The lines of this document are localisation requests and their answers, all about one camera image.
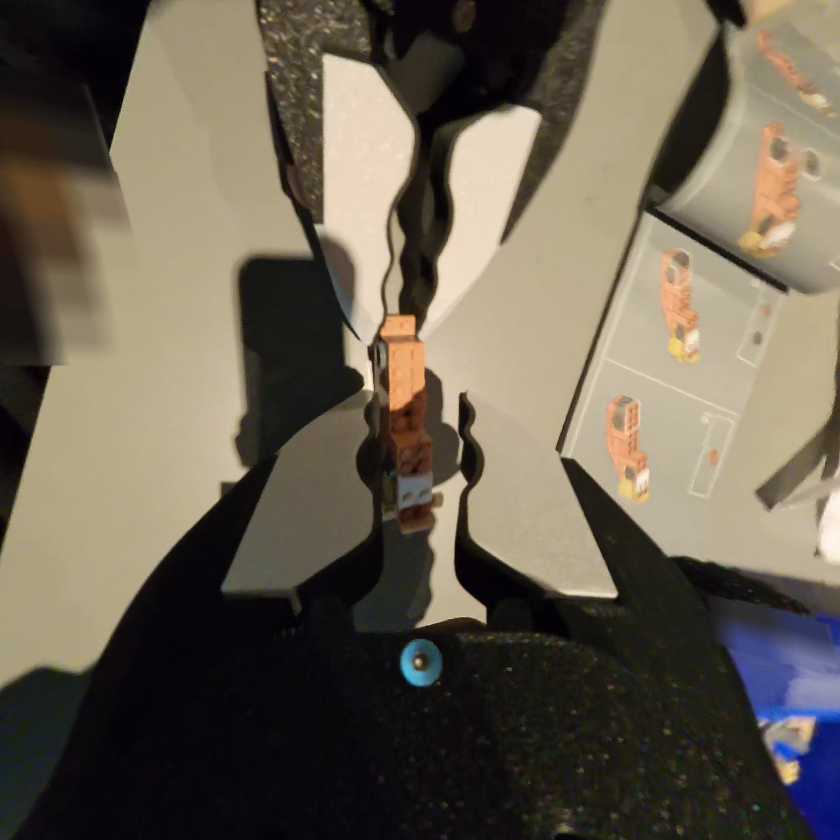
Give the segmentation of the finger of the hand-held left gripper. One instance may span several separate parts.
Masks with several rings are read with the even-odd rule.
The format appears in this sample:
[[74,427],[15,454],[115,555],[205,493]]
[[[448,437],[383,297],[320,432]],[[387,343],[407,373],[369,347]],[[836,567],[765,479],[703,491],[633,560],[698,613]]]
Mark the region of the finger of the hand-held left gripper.
[[402,302],[418,327],[440,326],[498,251],[541,122],[533,108],[501,105],[435,131],[406,235]]
[[322,56],[322,221],[315,230],[350,328],[372,343],[385,319],[391,219],[412,176],[417,130],[380,69]]

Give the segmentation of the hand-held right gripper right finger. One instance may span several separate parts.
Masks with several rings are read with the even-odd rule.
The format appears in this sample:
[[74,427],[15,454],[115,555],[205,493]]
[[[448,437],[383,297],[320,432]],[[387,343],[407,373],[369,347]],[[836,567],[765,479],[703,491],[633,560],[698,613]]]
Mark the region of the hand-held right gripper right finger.
[[513,599],[614,602],[617,588],[561,457],[476,392],[458,400],[466,487],[458,582],[491,613]]

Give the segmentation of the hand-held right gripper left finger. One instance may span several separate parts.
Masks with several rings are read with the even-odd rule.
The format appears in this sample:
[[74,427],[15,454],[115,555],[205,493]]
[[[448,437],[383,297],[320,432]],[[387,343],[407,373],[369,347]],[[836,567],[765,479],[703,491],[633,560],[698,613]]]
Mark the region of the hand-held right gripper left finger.
[[382,575],[382,525],[357,460],[373,392],[360,391],[281,446],[221,585],[227,599],[323,597],[354,606]]

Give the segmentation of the orange toy brick model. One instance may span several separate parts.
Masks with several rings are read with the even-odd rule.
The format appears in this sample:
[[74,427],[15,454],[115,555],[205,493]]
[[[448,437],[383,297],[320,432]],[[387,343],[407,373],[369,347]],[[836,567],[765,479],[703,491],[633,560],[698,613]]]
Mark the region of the orange toy brick model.
[[426,349],[414,316],[387,316],[371,348],[381,513],[399,533],[430,531],[442,497],[434,488],[427,431]]

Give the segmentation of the large blue plastic bin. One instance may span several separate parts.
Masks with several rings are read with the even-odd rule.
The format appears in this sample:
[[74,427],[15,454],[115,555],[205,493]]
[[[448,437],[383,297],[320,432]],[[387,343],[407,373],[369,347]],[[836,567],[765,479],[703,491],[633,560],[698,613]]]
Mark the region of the large blue plastic bin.
[[839,838],[838,619],[714,598],[717,641],[727,649],[758,718],[813,716],[800,779],[785,786],[817,838]]

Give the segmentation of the grey desk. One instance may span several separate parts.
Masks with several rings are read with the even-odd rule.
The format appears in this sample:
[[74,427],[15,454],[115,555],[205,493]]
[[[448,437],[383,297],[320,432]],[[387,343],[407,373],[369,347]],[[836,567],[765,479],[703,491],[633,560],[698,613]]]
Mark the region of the grey desk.
[[[679,561],[563,465],[614,602],[500,602],[440,632],[360,629],[384,571],[417,593],[412,538],[373,591],[228,599],[221,585],[276,455],[178,542],[234,467],[243,413],[234,281],[265,267],[331,291],[251,2],[146,19],[115,146],[141,268],[105,280],[104,355],[49,377],[2,559],[3,693],[89,665],[56,767],[13,838],[813,838]],[[457,384],[555,449],[613,273],[536,192],[490,270],[497,309],[426,339]],[[466,384],[470,375],[472,383]]]

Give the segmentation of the grey instruction booklet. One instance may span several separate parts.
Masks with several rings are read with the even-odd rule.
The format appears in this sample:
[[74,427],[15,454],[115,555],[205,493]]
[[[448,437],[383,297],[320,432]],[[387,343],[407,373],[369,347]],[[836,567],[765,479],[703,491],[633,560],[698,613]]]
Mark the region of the grey instruction booklet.
[[668,553],[709,501],[786,292],[838,291],[838,2],[753,2],[671,124],[560,454]]

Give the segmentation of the loose small toy bricks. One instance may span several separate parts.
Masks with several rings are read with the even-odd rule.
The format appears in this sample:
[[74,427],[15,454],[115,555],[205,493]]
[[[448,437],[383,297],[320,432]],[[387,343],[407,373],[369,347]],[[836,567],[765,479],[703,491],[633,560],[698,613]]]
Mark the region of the loose small toy bricks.
[[758,718],[763,744],[784,786],[791,786],[801,776],[801,759],[812,746],[817,720],[813,716],[781,719]]

